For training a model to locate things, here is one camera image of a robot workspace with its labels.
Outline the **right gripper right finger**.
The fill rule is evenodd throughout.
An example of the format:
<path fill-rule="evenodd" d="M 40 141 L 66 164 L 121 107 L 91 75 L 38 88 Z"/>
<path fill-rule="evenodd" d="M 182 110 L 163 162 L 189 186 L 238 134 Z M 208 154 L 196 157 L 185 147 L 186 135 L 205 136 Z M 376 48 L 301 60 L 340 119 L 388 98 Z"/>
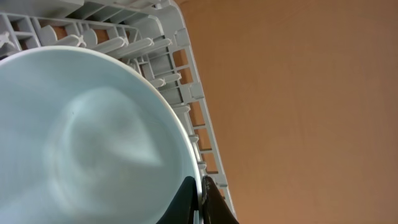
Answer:
<path fill-rule="evenodd" d="M 211 177 L 202 178 L 202 190 L 204 224 L 239 224 Z"/>

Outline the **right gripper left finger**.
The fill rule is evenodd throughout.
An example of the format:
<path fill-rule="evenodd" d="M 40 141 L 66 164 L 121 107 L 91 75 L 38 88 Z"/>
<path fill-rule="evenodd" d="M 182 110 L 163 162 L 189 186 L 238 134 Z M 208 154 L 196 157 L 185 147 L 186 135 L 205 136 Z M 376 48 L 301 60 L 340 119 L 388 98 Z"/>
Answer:
<path fill-rule="evenodd" d="M 156 224 L 193 224 L 195 210 L 198 210 L 197 185 L 194 177 L 187 176 Z"/>

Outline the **light blue bowl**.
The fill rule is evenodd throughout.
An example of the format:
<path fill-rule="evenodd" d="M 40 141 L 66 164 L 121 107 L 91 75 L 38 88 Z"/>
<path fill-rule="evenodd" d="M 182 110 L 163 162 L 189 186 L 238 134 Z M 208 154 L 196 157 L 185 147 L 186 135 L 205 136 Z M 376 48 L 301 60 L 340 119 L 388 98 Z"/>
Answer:
<path fill-rule="evenodd" d="M 1 60 L 1 222 L 157 223 L 184 178 L 188 134 L 132 67 L 78 47 Z"/>

